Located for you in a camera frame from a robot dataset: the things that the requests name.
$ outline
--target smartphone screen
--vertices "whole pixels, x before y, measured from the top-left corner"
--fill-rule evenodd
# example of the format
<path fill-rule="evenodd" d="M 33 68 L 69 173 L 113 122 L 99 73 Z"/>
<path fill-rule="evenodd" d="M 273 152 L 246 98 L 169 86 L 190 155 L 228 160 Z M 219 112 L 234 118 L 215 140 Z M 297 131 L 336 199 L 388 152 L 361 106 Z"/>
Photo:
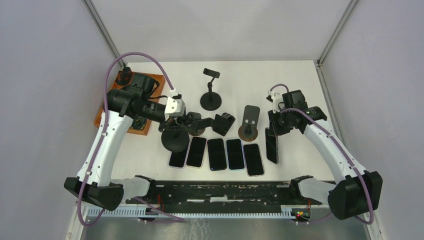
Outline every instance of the smartphone screen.
<path fill-rule="evenodd" d="M 206 138 L 194 136 L 191 139 L 190 148 L 188 149 L 187 166 L 200 168 L 205 154 Z"/>
<path fill-rule="evenodd" d="M 224 140 L 222 138 L 209 139 L 207 141 L 207 153 L 209 154 L 209 167 L 212 171 L 227 169 Z"/>
<path fill-rule="evenodd" d="M 244 158 L 246 159 L 247 175 L 260 176 L 264 174 L 261 152 L 259 145 L 248 144 L 243 146 Z"/>
<path fill-rule="evenodd" d="M 269 128 L 265 128 L 266 158 L 278 164 L 278 137 L 268 136 Z"/>
<path fill-rule="evenodd" d="M 228 168 L 230 170 L 240 170 L 245 168 L 243 146 L 240 139 L 230 139 L 226 141 L 226 154 L 228 157 Z"/>
<path fill-rule="evenodd" d="M 183 151 L 171 153 L 169 158 L 169 166 L 174 168 L 183 168 L 186 163 L 187 151 L 189 146 L 187 146 Z"/>

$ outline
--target round base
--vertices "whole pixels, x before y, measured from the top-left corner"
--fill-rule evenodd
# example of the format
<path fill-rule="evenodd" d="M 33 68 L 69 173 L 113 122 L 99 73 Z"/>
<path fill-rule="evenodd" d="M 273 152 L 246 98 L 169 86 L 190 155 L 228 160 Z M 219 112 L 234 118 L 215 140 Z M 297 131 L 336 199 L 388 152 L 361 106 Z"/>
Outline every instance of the round base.
<path fill-rule="evenodd" d="M 219 109 L 222 103 L 221 96 L 216 92 L 212 92 L 212 100 L 209 100 L 209 92 L 203 94 L 200 98 L 201 107 L 208 111 Z"/>
<path fill-rule="evenodd" d="M 184 151 L 190 142 L 189 133 L 181 128 L 165 129 L 160 137 L 162 145 L 173 153 Z"/>
<path fill-rule="evenodd" d="M 252 128 L 252 131 L 250 134 L 245 133 L 246 126 L 241 125 L 238 129 L 238 136 L 241 138 L 241 140 L 245 142 L 252 142 L 258 137 L 258 129 Z"/>

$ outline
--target white wall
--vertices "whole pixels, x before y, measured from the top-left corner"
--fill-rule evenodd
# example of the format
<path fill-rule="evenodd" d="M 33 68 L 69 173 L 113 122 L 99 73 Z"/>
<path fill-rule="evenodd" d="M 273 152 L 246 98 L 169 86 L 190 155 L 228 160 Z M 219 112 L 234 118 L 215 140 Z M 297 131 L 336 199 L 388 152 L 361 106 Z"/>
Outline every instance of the white wall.
<path fill-rule="evenodd" d="M 324 77 L 348 148 L 383 188 L 385 240 L 423 239 L 424 1 L 362 0 Z"/>
<path fill-rule="evenodd" d="M 112 60 L 81 0 L 0 2 L 0 239 L 64 238 Z"/>
<path fill-rule="evenodd" d="M 121 53 L 167 62 L 317 59 L 349 1 L 93 0 Z"/>

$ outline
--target black stand pole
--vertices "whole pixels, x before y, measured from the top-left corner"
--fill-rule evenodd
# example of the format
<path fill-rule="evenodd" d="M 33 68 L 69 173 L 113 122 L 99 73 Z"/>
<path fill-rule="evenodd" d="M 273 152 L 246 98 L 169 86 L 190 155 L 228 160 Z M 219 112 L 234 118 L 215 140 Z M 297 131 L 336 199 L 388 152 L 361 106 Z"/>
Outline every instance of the black stand pole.
<path fill-rule="evenodd" d="M 208 91 L 201 96 L 200 105 L 205 110 L 214 111 L 220 108 L 221 104 L 223 103 L 221 96 L 218 93 L 212 91 L 212 82 L 215 80 L 215 78 L 219 78 L 220 73 L 209 70 L 207 68 L 204 69 L 203 73 L 213 78 L 210 82 L 207 83 Z"/>

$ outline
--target white table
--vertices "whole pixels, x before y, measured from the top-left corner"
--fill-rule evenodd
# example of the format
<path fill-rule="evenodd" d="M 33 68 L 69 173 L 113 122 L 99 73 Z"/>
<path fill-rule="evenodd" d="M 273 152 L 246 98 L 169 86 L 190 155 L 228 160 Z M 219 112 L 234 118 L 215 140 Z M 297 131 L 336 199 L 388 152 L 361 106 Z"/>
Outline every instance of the white table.
<path fill-rule="evenodd" d="M 171 153 L 161 143 L 159 124 L 153 122 L 147 136 L 129 134 L 124 137 L 112 171 L 112 179 L 132 178 L 143 175 L 155 180 L 181 181 L 289 181 L 293 178 L 312 175 L 319 180 L 334 180 L 330 169 L 312 143 L 299 130 L 280 136 L 279 163 L 274 164 L 266 157 L 265 127 L 269 126 L 267 112 L 272 104 L 267 101 L 268 90 L 275 84 L 284 83 L 290 90 L 301 90 L 310 107 L 319 106 L 328 115 L 324 95 L 312 60 L 307 61 L 210 61 L 210 62 L 163 62 L 161 63 L 172 85 L 182 94 L 187 112 L 198 112 L 203 118 L 214 118 L 226 112 L 235 117 L 235 122 L 225 137 L 207 128 L 201 137 L 206 139 L 238 139 L 246 105 L 260 107 L 258 137 L 253 142 L 260 147 L 264 175 L 250 177 L 247 170 L 211 171 L 208 152 L 205 151 L 203 166 L 183 169 L 168 166 Z M 135 72 L 161 74 L 152 62 L 128 64 Z M 200 106 L 201 96 L 208 91 L 211 77 L 203 74 L 208 68 L 221 73 L 213 82 L 213 91 L 220 94 L 222 105 L 215 111 L 206 111 Z M 169 95 L 169 86 L 163 95 Z M 275 90 L 285 92 L 284 87 Z"/>

